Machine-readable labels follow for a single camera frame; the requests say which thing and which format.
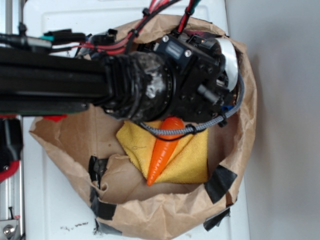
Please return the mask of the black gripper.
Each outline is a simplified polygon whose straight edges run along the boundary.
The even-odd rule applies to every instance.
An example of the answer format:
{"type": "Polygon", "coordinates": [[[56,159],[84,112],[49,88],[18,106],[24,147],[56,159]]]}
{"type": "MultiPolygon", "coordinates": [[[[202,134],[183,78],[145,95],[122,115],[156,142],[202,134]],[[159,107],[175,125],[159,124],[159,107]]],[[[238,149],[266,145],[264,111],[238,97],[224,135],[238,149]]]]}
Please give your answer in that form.
{"type": "Polygon", "coordinates": [[[238,83],[237,55],[230,40],[165,35],[155,52],[164,59],[172,83],[160,118],[205,123],[224,113],[238,83]]]}

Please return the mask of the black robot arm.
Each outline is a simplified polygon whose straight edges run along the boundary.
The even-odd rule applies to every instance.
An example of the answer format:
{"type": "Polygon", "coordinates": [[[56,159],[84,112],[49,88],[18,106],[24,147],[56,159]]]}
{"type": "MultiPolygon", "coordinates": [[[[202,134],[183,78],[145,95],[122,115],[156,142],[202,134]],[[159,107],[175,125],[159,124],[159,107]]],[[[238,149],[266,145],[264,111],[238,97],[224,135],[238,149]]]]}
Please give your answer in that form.
{"type": "Polygon", "coordinates": [[[230,40],[207,32],[168,34],[129,54],[89,51],[90,58],[52,55],[60,39],[84,40],[70,30],[44,38],[0,36],[2,115],[56,116],[101,107],[136,123],[169,116],[204,123],[225,115],[239,67],[230,40]]]}

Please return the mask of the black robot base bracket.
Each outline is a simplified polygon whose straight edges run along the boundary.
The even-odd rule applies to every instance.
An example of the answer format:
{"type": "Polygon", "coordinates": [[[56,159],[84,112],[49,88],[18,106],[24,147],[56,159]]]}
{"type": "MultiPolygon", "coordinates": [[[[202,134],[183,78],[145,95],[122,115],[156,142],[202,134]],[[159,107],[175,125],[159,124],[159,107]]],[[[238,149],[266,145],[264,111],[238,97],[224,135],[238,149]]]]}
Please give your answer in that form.
{"type": "Polygon", "coordinates": [[[0,181],[12,177],[20,167],[23,136],[17,118],[0,119],[0,181]]]}

